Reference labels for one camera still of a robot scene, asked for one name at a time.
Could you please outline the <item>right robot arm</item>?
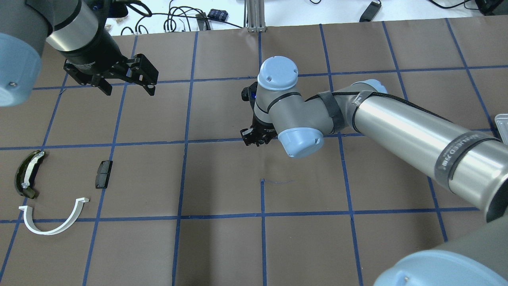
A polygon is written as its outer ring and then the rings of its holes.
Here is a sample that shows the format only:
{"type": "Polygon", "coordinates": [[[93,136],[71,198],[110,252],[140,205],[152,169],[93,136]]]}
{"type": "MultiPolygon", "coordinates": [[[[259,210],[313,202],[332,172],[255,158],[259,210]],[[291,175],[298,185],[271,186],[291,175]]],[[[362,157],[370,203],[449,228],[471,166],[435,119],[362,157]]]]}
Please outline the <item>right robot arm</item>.
{"type": "Polygon", "coordinates": [[[350,127],[484,212],[486,225],[465,237],[415,252],[384,271],[376,286],[506,286],[507,146],[400,97],[375,79],[306,100],[297,65],[266,59],[256,82],[241,92],[253,111],[240,134],[246,145],[277,137],[286,154],[306,157],[328,134],[350,127]]]}

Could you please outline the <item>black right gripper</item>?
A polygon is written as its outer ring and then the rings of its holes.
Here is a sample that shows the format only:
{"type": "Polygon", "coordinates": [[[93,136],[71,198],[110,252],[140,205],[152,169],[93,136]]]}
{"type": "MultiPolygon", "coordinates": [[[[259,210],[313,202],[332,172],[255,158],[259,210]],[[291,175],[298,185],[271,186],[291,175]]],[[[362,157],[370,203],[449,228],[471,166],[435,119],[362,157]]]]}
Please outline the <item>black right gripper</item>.
{"type": "Polygon", "coordinates": [[[278,133],[276,132],[272,123],[266,123],[258,121],[257,119],[252,120],[252,124],[249,128],[241,129],[240,136],[245,145],[267,145],[278,133]]]}

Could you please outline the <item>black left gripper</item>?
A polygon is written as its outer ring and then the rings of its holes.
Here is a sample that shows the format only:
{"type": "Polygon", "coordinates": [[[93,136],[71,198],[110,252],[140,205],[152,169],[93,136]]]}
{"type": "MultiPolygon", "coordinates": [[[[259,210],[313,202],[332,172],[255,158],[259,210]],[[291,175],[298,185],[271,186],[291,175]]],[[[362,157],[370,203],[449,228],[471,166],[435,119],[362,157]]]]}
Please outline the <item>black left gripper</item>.
{"type": "Polygon", "coordinates": [[[84,47],[63,53],[63,69],[79,85],[90,85],[100,89],[106,96],[112,94],[108,79],[119,79],[126,83],[142,86],[154,96],[159,72],[144,54],[133,58],[124,56],[112,36],[100,31],[84,47]]]}

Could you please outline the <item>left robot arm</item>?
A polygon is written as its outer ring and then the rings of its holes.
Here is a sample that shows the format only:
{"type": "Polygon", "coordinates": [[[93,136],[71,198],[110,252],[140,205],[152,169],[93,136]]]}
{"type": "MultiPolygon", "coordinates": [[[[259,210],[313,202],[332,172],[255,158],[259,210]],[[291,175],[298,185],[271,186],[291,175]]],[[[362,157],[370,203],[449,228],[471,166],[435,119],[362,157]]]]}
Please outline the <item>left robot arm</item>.
{"type": "Polygon", "coordinates": [[[152,15],[139,0],[2,0],[0,5],[0,105],[26,101],[42,69],[45,44],[64,58],[63,70],[79,85],[109,96],[109,79],[155,94],[159,72],[143,54],[124,56],[105,28],[128,9],[152,15]]]}

